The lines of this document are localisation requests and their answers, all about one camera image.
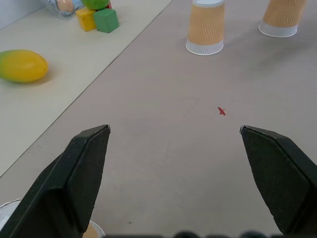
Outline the green toy fruit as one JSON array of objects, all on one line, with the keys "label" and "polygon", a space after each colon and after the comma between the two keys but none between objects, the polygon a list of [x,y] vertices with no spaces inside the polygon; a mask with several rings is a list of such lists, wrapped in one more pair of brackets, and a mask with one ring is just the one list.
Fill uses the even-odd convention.
[{"label": "green toy fruit", "polygon": [[81,0],[82,4],[91,10],[101,10],[106,8],[110,0]]}]

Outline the yellow wooden block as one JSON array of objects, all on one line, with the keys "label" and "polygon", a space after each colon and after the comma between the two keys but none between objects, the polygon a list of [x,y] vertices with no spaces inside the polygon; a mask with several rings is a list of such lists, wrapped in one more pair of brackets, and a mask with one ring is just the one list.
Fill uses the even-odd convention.
[{"label": "yellow wooden block", "polygon": [[96,29],[96,24],[94,21],[94,13],[95,12],[96,12],[95,10],[91,10],[91,9],[86,8],[86,7],[75,11],[78,22],[79,22],[81,28],[85,32],[89,32],[91,30]]}]

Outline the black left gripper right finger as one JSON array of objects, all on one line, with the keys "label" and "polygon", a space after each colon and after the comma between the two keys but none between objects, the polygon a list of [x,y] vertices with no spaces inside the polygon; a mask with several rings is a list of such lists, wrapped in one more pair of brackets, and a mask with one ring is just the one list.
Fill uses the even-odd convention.
[{"label": "black left gripper right finger", "polygon": [[317,236],[317,165],[288,137],[240,128],[256,186],[284,235]]}]

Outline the brown egg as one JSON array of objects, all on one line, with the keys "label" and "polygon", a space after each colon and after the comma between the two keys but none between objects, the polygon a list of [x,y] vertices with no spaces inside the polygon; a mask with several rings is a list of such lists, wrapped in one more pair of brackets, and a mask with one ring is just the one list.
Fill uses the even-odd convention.
[{"label": "brown egg", "polygon": [[72,0],[56,0],[56,6],[58,10],[63,12],[72,12],[74,9]]}]

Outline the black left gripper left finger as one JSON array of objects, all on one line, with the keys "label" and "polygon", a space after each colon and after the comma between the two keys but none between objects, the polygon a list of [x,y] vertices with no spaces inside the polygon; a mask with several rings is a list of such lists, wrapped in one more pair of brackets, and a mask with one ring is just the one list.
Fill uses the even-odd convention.
[{"label": "black left gripper left finger", "polygon": [[82,131],[36,178],[0,238],[82,238],[100,189],[109,125]]}]

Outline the green wooden block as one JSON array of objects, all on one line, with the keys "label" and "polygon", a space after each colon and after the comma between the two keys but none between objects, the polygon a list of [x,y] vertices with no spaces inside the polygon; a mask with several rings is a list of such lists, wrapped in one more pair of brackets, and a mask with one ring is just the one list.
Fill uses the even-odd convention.
[{"label": "green wooden block", "polygon": [[93,14],[96,29],[100,32],[111,33],[119,27],[118,17],[114,9],[105,8]]}]

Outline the yellow green toy mango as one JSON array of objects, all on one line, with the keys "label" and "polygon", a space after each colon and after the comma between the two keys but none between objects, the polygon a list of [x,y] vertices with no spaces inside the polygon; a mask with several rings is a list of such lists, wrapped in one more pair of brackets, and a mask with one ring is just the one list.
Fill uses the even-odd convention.
[{"label": "yellow green toy mango", "polygon": [[0,78],[17,83],[29,83],[43,78],[48,72],[47,61],[30,50],[0,52]]}]

